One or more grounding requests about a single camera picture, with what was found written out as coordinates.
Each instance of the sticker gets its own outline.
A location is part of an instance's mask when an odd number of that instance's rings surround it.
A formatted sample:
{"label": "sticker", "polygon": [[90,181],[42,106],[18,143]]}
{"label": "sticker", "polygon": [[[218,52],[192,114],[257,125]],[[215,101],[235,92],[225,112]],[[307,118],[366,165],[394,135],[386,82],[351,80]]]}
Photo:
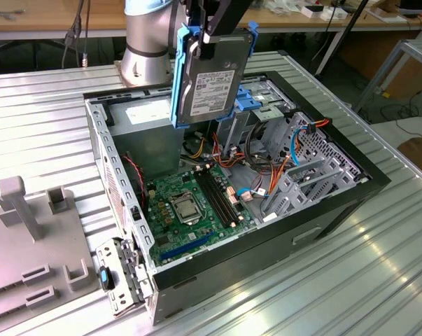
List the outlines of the sticker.
{"label": "sticker", "polygon": [[170,104],[167,100],[145,101],[141,105],[127,108],[125,112],[131,124],[136,125],[169,118]]}
{"label": "sticker", "polygon": [[235,70],[199,73],[192,100],[191,116],[225,108]]}

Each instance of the cpu socket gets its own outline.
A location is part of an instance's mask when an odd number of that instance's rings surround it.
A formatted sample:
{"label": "cpu socket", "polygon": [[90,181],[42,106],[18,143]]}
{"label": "cpu socket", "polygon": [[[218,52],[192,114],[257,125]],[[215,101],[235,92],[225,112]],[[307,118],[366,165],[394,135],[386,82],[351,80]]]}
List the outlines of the cpu socket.
{"label": "cpu socket", "polygon": [[174,195],[169,200],[180,222],[194,225],[203,217],[202,210],[191,192]]}

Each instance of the gray plastic mount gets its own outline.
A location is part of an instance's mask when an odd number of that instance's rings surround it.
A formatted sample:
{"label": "gray plastic mount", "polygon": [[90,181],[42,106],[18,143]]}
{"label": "gray plastic mount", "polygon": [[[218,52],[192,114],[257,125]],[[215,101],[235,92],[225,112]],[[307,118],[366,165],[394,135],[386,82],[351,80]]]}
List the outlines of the gray plastic mount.
{"label": "gray plastic mount", "polygon": [[20,176],[0,180],[0,331],[96,290],[90,250],[63,187],[26,200]]}

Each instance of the motherboard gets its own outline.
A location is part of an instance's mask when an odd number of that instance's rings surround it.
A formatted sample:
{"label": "motherboard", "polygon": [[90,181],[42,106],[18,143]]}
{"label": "motherboard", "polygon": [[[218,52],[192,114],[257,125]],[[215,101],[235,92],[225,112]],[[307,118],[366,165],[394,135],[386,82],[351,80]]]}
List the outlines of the motherboard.
{"label": "motherboard", "polygon": [[157,266],[256,227],[217,165],[155,179],[147,189],[155,238],[150,255]]}

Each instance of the metal workbench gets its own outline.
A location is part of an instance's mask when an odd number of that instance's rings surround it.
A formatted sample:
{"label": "metal workbench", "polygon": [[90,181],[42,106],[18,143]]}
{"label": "metal workbench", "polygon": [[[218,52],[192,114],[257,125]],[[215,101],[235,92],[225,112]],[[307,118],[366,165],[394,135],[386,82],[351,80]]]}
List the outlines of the metal workbench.
{"label": "metal workbench", "polygon": [[398,44],[394,47],[391,51],[391,54],[385,59],[385,62],[381,65],[380,69],[374,75],[374,78],[370,81],[367,87],[363,90],[360,98],[353,106],[353,110],[355,112],[359,112],[359,110],[365,105],[366,101],[370,98],[370,95],[374,92],[375,88],[381,83],[381,81],[385,78],[385,75],[394,76],[400,71],[401,63],[406,62],[410,57],[413,57],[420,63],[422,63],[422,40],[402,40],[399,41]]}
{"label": "metal workbench", "polygon": [[[143,307],[115,320],[98,290],[4,335],[422,335],[422,174],[291,58],[254,54],[247,72],[264,70],[334,118],[392,179],[387,189],[329,237],[156,327]],[[0,76],[0,178],[20,174],[30,194],[73,190],[91,252],[118,230],[82,93],[118,88],[114,66]]]}

